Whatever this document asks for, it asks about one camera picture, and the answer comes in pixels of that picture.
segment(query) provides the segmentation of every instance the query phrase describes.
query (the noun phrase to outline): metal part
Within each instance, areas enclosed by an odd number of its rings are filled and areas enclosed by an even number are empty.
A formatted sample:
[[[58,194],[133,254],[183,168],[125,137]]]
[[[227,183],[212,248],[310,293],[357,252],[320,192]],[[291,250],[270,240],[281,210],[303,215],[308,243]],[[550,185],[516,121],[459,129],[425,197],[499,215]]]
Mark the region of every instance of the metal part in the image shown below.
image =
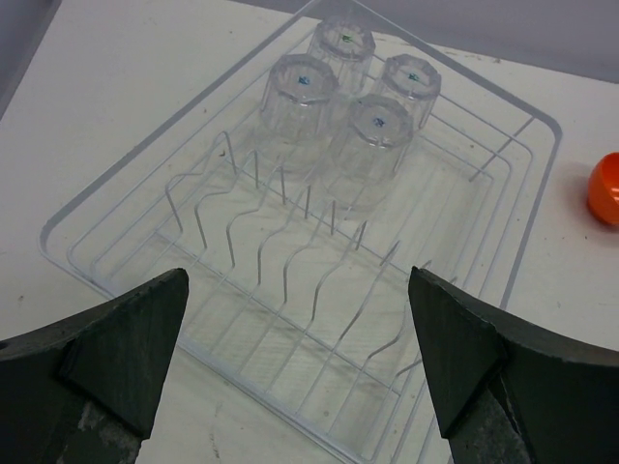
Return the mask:
[[[542,329],[414,268],[409,297],[456,464],[619,462],[619,353]]]
[[[131,464],[153,429],[189,279],[170,271],[0,342],[0,462]]]

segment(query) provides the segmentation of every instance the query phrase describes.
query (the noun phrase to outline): white table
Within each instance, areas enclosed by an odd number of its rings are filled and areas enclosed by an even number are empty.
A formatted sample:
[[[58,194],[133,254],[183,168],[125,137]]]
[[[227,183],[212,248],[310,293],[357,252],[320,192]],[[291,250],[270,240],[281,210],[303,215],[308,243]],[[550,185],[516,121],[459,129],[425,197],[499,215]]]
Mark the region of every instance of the white table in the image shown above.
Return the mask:
[[[284,18],[224,0],[64,0],[0,122],[0,339],[101,300],[39,254],[42,225]],[[448,51],[565,133],[510,312],[619,350],[619,233],[584,204],[591,168],[619,147],[619,87]],[[301,459],[333,461],[177,350],[139,462]]]

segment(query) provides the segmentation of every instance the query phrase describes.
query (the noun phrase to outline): wire dish rack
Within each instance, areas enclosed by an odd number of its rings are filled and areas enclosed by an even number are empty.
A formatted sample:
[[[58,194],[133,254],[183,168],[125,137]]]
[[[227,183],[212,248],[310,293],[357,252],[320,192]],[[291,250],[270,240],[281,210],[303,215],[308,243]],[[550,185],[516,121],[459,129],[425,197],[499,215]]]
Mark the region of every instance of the wire dish rack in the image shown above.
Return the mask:
[[[295,177],[262,158],[268,70],[333,14],[377,39],[368,88],[401,53],[443,75],[393,191],[366,215],[329,197],[320,161]],[[207,120],[203,102],[221,110]],[[362,4],[316,0],[58,212],[40,245],[107,297],[187,269],[179,345],[342,461],[446,462],[409,270],[505,307],[559,140],[544,113]]]

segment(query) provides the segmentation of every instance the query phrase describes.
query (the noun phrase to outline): upside-down glass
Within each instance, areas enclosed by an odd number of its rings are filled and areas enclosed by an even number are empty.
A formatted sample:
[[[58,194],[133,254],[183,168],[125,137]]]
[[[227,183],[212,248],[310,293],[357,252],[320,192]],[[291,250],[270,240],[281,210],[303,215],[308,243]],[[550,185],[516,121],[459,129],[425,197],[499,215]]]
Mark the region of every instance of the upside-down glass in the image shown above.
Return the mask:
[[[411,55],[388,58],[372,93],[394,99],[406,108],[415,130],[427,122],[441,91],[441,75],[426,60]]]
[[[308,54],[331,67],[341,94],[354,96],[364,88],[375,49],[369,29],[352,19],[331,16],[316,26]]]
[[[341,208],[373,208],[389,192],[412,137],[410,116],[397,101],[372,94],[354,101],[327,150],[324,188]]]
[[[320,157],[311,149],[331,119],[338,88],[331,68],[307,55],[285,55],[271,68],[260,106],[256,147],[269,169],[310,169]]]

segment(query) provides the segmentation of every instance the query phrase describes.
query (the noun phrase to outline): table surface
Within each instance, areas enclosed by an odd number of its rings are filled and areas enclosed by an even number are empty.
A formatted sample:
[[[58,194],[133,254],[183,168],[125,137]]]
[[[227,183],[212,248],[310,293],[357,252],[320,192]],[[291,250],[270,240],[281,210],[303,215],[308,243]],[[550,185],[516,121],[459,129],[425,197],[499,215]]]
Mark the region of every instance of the table surface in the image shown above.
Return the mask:
[[[225,0],[64,0],[0,121],[0,339],[101,300],[40,255],[44,222],[285,18]],[[585,206],[590,170],[619,146],[619,87],[447,51],[564,132],[509,311],[619,350],[619,233]],[[334,458],[177,350],[138,462],[301,459]]]

